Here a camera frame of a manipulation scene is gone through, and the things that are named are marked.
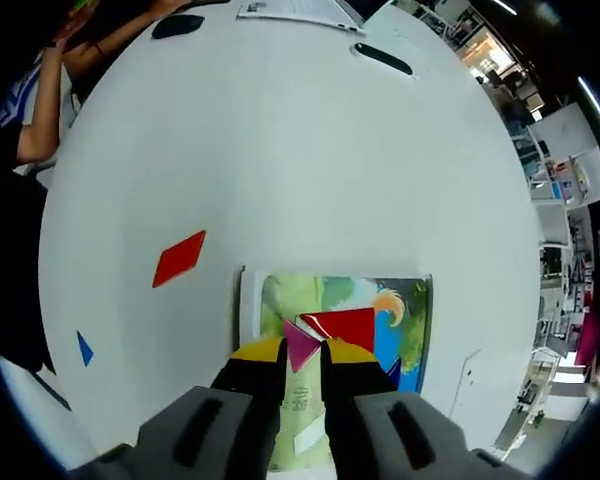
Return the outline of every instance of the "blue tangram piece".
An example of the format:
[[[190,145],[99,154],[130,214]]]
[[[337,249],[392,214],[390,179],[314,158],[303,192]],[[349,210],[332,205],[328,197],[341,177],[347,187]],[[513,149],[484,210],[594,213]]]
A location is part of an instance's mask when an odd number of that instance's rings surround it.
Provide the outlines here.
[[[82,354],[82,361],[84,362],[84,366],[86,367],[87,365],[89,365],[89,362],[93,358],[93,350],[91,350],[91,347],[89,347],[89,345],[87,345],[87,342],[85,341],[83,336],[80,334],[80,332],[76,331],[76,333],[78,334],[78,345],[80,345],[80,353]]]
[[[389,375],[389,379],[391,380],[391,383],[393,383],[397,388],[400,388],[400,364],[402,362],[400,361],[400,357],[396,358],[396,361],[393,363],[393,365],[391,365],[391,368],[389,369],[389,371],[387,372],[387,375]]]

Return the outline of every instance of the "desk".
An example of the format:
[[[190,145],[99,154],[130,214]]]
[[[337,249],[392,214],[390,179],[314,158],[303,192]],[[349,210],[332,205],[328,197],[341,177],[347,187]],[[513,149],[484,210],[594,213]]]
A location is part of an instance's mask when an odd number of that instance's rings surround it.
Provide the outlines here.
[[[230,353],[242,265],[422,272],[435,289],[422,394],[453,410],[469,446],[489,444],[525,374],[540,282],[535,213],[498,114],[453,52],[398,9],[384,14],[402,15],[408,38],[365,41],[414,77],[351,54],[353,34],[236,21],[237,8],[196,9],[206,21],[191,35],[144,32],[61,146],[39,277],[73,411],[104,451],[209,384]],[[202,229],[197,267],[153,289],[162,250]],[[94,351],[86,368],[76,331]]]

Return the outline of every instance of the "red triangle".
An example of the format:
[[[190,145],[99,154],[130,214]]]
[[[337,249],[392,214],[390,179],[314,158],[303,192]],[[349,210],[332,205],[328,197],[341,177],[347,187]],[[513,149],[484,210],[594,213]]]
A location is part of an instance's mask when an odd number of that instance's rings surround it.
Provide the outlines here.
[[[309,327],[324,338],[341,338],[373,353],[375,314],[373,308],[343,312],[303,313],[300,315]]]
[[[287,339],[287,355],[291,370],[297,373],[320,348],[320,342],[303,332],[288,320],[284,321],[284,336]]]
[[[196,266],[206,234],[206,230],[201,230],[162,252],[153,276],[153,288],[167,283]]]

